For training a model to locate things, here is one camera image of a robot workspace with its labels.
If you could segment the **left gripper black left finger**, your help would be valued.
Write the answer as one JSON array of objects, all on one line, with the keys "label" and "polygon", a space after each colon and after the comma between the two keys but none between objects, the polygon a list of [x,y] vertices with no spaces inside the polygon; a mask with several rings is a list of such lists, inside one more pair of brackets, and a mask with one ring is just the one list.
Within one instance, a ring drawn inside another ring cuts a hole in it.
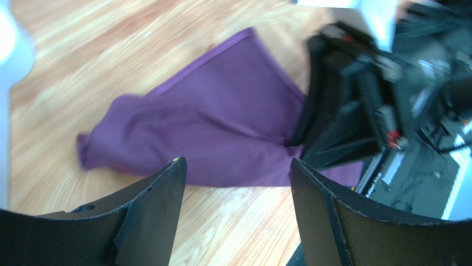
[{"label": "left gripper black left finger", "polygon": [[71,212],[41,216],[40,259],[48,265],[167,265],[187,163],[152,175]]}]

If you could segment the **purple cloth napkin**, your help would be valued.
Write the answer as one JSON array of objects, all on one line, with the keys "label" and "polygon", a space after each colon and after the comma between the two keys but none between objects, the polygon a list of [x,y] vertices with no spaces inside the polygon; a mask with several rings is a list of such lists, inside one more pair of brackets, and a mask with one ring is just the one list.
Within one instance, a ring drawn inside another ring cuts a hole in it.
[{"label": "purple cloth napkin", "polygon": [[88,170],[147,176],[176,157],[189,185],[283,187],[303,146],[288,146],[306,95],[254,28],[206,52],[144,96],[116,98],[77,138]]}]

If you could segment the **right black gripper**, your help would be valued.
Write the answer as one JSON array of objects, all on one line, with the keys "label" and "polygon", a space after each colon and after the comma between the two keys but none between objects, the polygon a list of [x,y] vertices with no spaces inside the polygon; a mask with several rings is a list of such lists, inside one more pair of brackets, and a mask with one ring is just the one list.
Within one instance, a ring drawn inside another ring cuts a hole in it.
[{"label": "right black gripper", "polygon": [[309,91],[289,146],[305,144],[301,159],[321,171],[372,157],[382,148],[406,148],[393,103],[401,66],[373,40],[338,22],[306,42]]}]

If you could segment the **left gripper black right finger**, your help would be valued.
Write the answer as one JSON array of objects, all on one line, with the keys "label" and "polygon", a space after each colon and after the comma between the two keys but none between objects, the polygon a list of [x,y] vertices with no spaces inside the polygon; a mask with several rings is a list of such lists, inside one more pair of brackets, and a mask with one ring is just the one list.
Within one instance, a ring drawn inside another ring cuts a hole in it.
[{"label": "left gripper black right finger", "polygon": [[298,159],[290,177],[306,265],[442,265],[430,218],[361,196]]}]

